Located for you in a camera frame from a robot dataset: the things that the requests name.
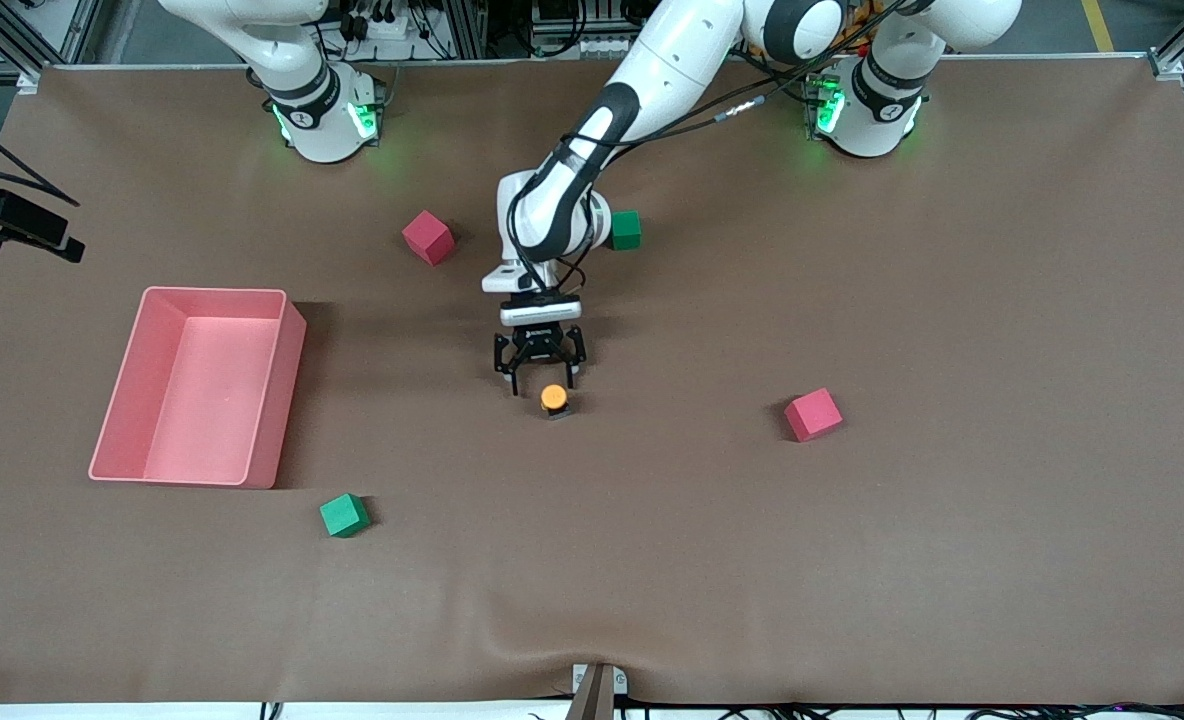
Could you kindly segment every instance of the green led light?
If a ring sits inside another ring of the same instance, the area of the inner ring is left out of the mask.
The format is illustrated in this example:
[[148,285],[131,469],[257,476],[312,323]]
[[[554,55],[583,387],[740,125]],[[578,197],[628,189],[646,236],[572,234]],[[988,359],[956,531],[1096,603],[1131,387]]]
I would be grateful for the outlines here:
[[353,118],[353,124],[356,127],[356,131],[360,133],[360,136],[374,136],[374,110],[365,105],[358,108],[349,102],[348,114],[350,115],[350,118]]
[[916,104],[912,105],[912,110],[908,111],[908,122],[903,126],[903,135],[912,131],[912,128],[916,127],[916,110],[921,109],[921,99],[918,97]]
[[839,77],[836,76],[819,76],[810,79],[811,86],[822,88],[822,90],[836,90],[839,86]]
[[845,109],[845,92],[835,90],[831,99],[819,105],[819,131],[832,131],[836,128],[836,120],[839,111]]
[[281,126],[281,136],[284,137],[287,142],[290,142],[290,128],[285,127],[285,118],[282,117],[281,109],[277,109],[277,105],[272,105],[272,115],[276,115],[276,122]]

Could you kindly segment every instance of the pink plastic tray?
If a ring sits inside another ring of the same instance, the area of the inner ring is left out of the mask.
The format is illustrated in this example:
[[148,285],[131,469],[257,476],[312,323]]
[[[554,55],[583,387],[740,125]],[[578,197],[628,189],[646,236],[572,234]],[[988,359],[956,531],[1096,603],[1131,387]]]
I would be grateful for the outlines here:
[[90,478],[272,487],[304,332],[281,290],[149,287]]

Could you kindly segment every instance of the wire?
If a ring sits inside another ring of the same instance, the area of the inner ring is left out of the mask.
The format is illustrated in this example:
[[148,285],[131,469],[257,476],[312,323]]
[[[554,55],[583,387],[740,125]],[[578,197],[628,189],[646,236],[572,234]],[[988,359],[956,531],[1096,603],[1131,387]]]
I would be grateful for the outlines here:
[[60,199],[64,202],[67,202],[67,205],[71,205],[72,208],[79,208],[81,207],[81,202],[77,202],[76,200],[72,200],[72,197],[67,195],[66,192],[63,192],[60,188],[58,188],[58,186],[56,186],[56,184],[50,182],[47,179],[45,179],[44,176],[41,176],[40,173],[36,172],[34,169],[31,169],[28,167],[28,165],[25,163],[19,158],[17,158],[17,155],[13,154],[13,152],[6,150],[6,147],[4,147],[1,143],[0,143],[0,152],[12,163],[17,165],[17,167],[19,167],[19,169],[21,169],[25,173],[28,173],[28,175],[34,179],[36,184],[39,184],[39,186],[41,186],[43,189],[44,189],[44,192],[47,192],[49,195],[57,197],[57,199]]
[[[779,83],[780,86],[789,84],[789,73],[783,72],[783,70],[771,68],[765,59],[757,58],[755,54],[748,53],[747,50],[734,47],[731,50],[731,54],[736,56],[736,58],[742,58],[747,64],[752,65],[752,68],[761,70],[762,73],[766,73],[766,76],[774,79],[776,83]],[[800,102],[803,105],[807,104],[807,101],[804,99],[804,97],[792,90],[784,88],[783,94],[792,97],[792,99],[796,99],[797,102]]]
[[317,28],[317,41],[321,41],[321,54],[326,56],[327,59],[330,58],[330,53],[339,56],[340,59],[345,58],[346,50],[340,50],[339,47],[327,44],[326,36],[321,32],[320,21],[313,22],[313,27]]
[[1184,720],[1184,711],[1177,707],[1162,707],[1146,705],[1143,702],[1117,702],[1101,706],[1077,706],[1076,711],[1068,711],[1063,707],[1037,706],[1035,708],[1014,708],[1012,711],[997,711],[996,708],[984,708],[973,711],[966,720],[982,720],[983,716],[998,716],[1002,720],[1081,720],[1082,716],[1099,714],[1099,712],[1147,712],[1151,715],[1177,716]]
[[401,69],[404,65],[395,65],[395,73],[392,76],[392,85],[387,86],[387,92],[382,97],[382,109],[387,109],[387,105],[392,104],[392,99],[395,99],[395,85],[401,82]]
[[[619,154],[611,156],[611,159],[606,161],[605,167],[601,168],[603,171],[605,171],[606,168],[610,167],[610,165],[614,163],[614,161],[618,161],[624,155],[628,155],[629,152],[636,150],[637,147],[642,147],[648,142],[656,142],[669,137],[677,137],[686,135],[686,133],[691,133],[696,131],[697,129],[712,127],[716,123],[723,122],[723,120],[726,118],[733,117],[733,115],[739,114],[740,111],[748,110],[751,108],[755,108],[757,105],[764,104],[764,102],[766,99],[770,99],[770,97],[774,96],[776,92],[784,92],[790,97],[793,97],[793,99],[804,102],[804,97],[793,95],[792,90],[790,90],[789,86],[792,85],[793,82],[798,82],[800,78],[806,77],[807,73],[815,72],[815,70],[819,68],[824,68],[824,65],[828,64],[832,58],[835,58],[836,54],[843,53],[843,51],[849,50],[849,47],[851,47],[854,43],[858,40],[858,38],[866,37],[867,33],[870,33],[871,28],[875,28],[877,24],[881,22],[881,20],[888,18],[889,14],[894,13],[895,9],[897,9],[900,5],[906,4],[906,1],[907,0],[897,0],[894,4],[890,4],[888,8],[881,9],[881,12],[877,13],[876,15],[871,15],[871,18],[868,18],[867,22],[863,22],[862,27],[857,28],[857,31],[854,31],[850,36],[845,36],[844,38],[842,38],[842,40],[835,41],[834,45],[829,46],[829,50],[817,56],[817,58],[807,63],[797,65],[793,72],[781,72],[781,70],[776,70],[771,68],[770,64],[765,64],[764,68],[761,68],[760,63],[755,63],[758,69],[764,70],[764,72],[766,72],[768,77],[758,82],[748,83],[748,85],[746,86],[735,88],[735,90],[726,92],[726,95],[721,95],[716,99],[708,101],[706,102],[706,104],[702,104],[701,107],[693,109],[689,112],[686,112],[684,115],[682,115],[682,117],[674,120],[671,123],[661,127],[659,129],[657,129],[657,131],[650,133],[650,135],[632,141],[606,141],[597,137],[588,137],[586,135],[580,135],[580,133],[577,131],[571,131],[561,136],[561,143],[568,143],[572,140],[583,140],[586,142],[596,143],[600,147],[611,147],[611,149],[619,149],[620,147],[623,150],[620,150]],[[696,118],[699,115],[710,110],[712,108],[723,104],[723,102],[734,99],[734,97],[740,95],[746,95],[747,92],[757,90],[760,86],[771,85],[771,83],[774,83],[776,86],[771,88],[771,90],[762,96],[757,96],[754,99],[744,102],[744,104],[741,105],[725,110],[723,112],[715,115],[715,117],[701,120],[701,122],[694,123],[688,127],[681,127],[684,122],[689,122],[689,120]],[[522,261],[525,270],[527,270],[527,272],[530,274],[530,276],[534,278],[534,282],[538,283],[538,285],[541,288],[542,291],[547,291],[549,290],[549,288],[547,287],[546,283],[542,282],[540,275],[534,272],[534,265],[532,261],[529,261],[528,256],[525,255],[525,247],[520,245],[519,233],[516,233],[516,208],[519,207],[520,201],[522,201],[525,197],[529,195],[529,193],[534,191],[534,187],[538,186],[538,184],[534,182],[534,178],[538,174],[535,176],[530,176],[528,181],[525,181],[525,186],[520,188],[520,192],[516,193],[516,195],[509,202],[508,216],[506,216],[506,229],[508,229],[509,242],[511,243],[513,249],[516,251],[517,258]],[[591,192],[591,186],[588,186],[587,192]],[[574,264],[570,264],[566,263],[566,261],[559,259],[559,263],[561,265],[565,265],[565,268],[568,268],[568,270],[566,270],[565,277],[561,278],[561,282],[556,283],[556,290],[560,290],[560,288],[564,287],[564,284],[570,281],[570,277],[573,277],[573,274],[580,275],[580,278],[583,278],[583,281],[580,281],[581,283],[587,282],[587,275],[581,269],[579,269],[579,263],[583,263],[583,258],[584,256],[586,256],[586,253],[587,253],[587,247],[584,247],[583,255],[579,255],[579,259],[575,261]],[[1075,719],[1057,719],[1057,720],[1075,720]]]
[[20,184],[24,187],[30,187],[30,188],[33,188],[33,189],[39,189],[39,191],[44,192],[45,195],[58,197],[58,195],[54,195],[54,192],[51,191],[50,187],[44,186],[44,184],[39,184],[37,181],[31,181],[31,179],[27,179],[25,176],[17,176],[17,174],[2,173],[0,171],[0,179],[2,179],[6,182]]
[[[591,208],[591,202],[592,202],[592,188],[588,187],[587,195],[585,195],[583,198],[583,201],[579,202],[579,205],[583,205],[583,221],[584,221],[584,224],[587,225],[588,231],[591,231],[591,229],[592,229],[592,208]],[[579,256],[578,256],[577,259],[574,259],[573,264],[566,263],[565,258],[556,258],[556,263],[560,263],[561,265],[565,265],[566,268],[568,268],[568,270],[566,270],[566,272],[565,272],[565,277],[561,278],[561,282],[556,283],[556,291],[558,292],[565,292],[565,295],[573,295],[573,292],[578,292],[578,291],[583,290],[583,288],[588,284],[588,275],[583,271],[583,268],[580,268],[580,265],[583,264],[583,259],[587,258],[588,251],[592,250],[592,245],[593,245],[593,242],[592,242],[591,237],[584,238],[583,251],[579,252]],[[579,275],[579,284],[578,284],[578,287],[575,287],[574,290],[566,290],[566,291],[561,290],[561,288],[565,287],[565,283],[568,283],[570,282],[570,277],[572,277],[572,275],[574,275],[574,274]]]
[[[516,14],[516,1],[513,0],[513,14]],[[575,45],[583,40],[584,33],[587,32],[588,26],[588,8],[586,0],[570,0],[570,37],[565,38],[564,44],[556,50],[542,50],[541,47],[534,47],[533,44],[522,36],[522,27],[525,22],[516,22],[513,27],[513,36],[516,37],[520,46],[527,54],[533,56],[533,58],[552,58],[552,56],[566,53],[566,51],[573,50]],[[529,28],[534,28],[534,20],[529,22]]]
[[[423,17],[423,22],[419,24],[419,19],[414,18],[414,8],[419,9],[419,14]],[[427,46],[432,49],[433,53],[437,53],[438,58],[443,60],[452,60],[453,56],[450,54],[450,50],[445,45],[440,44],[440,37],[436,33],[436,26],[433,26],[432,20],[427,19],[427,6],[423,5],[423,0],[410,0],[410,19],[414,20],[414,25],[419,28],[419,36],[427,32],[427,37],[423,40],[427,43]]]
[[259,720],[277,720],[284,709],[284,702],[259,702]]

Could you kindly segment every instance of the red cube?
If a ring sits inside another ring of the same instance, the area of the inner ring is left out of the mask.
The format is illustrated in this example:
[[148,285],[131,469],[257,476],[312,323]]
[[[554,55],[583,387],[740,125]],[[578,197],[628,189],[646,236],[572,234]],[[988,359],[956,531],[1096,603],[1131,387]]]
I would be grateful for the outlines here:
[[450,229],[426,210],[419,213],[413,223],[405,225],[401,234],[405,236],[410,250],[429,265],[440,264],[453,250],[453,236],[450,234]]
[[806,442],[839,425],[839,410],[836,410],[836,401],[828,388],[817,388],[810,396],[792,400],[787,416],[797,442]]

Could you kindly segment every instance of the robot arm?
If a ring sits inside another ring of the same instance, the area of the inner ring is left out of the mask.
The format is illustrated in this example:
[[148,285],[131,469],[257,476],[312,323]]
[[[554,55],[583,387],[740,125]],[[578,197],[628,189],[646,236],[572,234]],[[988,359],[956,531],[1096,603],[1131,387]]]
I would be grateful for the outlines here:
[[336,163],[377,141],[374,79],[327,63],[304,22],[326,0],[161,0],[167,12],[210,32],[258,76],[282,136],[314,163]]
[[1012,26],[1022,0],[903,0],[881,22],[866,58],[847,58],[839,76],[844,109],[821,135],[860,158],[884,155],[912,131],[921,91],[944,47],[977,50]]
[[[552,288],[553,261],[609,238],[610,208],[592,182],[625,144],[659,131],[696,104],[740,31],[776,59],[802,63],[824,53],[839,22],[835,0],[662,1],[568,140],[538,169],[498,184],[504,263],[483,278],[482,290]],[[506,319],[506,324],[513,323]]]

